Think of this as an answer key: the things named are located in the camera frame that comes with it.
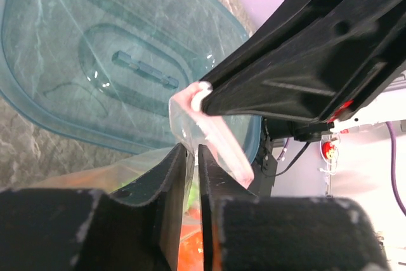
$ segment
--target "marble countertop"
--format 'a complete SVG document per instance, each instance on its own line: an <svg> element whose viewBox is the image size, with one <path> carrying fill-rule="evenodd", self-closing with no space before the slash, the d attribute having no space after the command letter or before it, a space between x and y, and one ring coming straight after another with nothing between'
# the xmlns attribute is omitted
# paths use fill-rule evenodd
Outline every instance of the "marble countertop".
<svg viewBox="0 0 406 271"><path fill-rule="evenodd" d="M238 0L220 0L251 35ZM131 155L50 133L0 98L0 187L26 187L52 176L98 168Z"/></svg>

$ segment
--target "plastic lid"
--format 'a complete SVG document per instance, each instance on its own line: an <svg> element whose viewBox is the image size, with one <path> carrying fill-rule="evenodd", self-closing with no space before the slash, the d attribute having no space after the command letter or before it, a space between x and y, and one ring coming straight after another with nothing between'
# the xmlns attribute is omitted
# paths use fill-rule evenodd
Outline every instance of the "plastic lid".
<svg viewBox="0 0 406 271"><path fill-rule="evenodd" d="M175 144L169 98L247 39L217 0L0 0L0 10L5 99L46 129L133 154ZM226 120L253 160L259 118Z"/></svg>

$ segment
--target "plastic container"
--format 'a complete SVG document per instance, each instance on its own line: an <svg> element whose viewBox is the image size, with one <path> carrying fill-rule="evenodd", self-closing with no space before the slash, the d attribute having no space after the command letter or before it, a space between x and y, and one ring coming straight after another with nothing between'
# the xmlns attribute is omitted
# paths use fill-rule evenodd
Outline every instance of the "plastic container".
<svg viewBox="0 0 406 271"><path fill-rule="evenodd" d="M169 97L247 34L217 0L0 0L0 89L55 133L140 154L173 147ZM252 161L260 119L227 117Z"/></svg>

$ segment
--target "purple cable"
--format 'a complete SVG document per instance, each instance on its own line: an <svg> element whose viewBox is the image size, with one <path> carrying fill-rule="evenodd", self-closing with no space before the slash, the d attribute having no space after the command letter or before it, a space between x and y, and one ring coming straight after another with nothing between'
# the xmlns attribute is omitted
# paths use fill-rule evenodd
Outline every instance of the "purple cable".
<svg viewBox="0 0 406 271"><path fill-rule="evenodd" d="M287 146L289 145L289 140L290 140L290 138L286 139L285 145L284 145L284 147L282 148L282 151L280 152L277 161L282 160L282 158L285 156L286 150L287 150Z"/></svg>
<svg viewBox="0 0 406 271"><path fill-rule="evenodd" d="M403 205L403 202L399 196L398 186L396 184L396 136L395 136L395 131L393 130L393 125L391 122L386 122L386 126L388 127L389 134L391 136L391 183L392 183L393 195L395 195L395 199L399 205L399 208L402 210L402 212L406 216L406 208Z"/></svg>

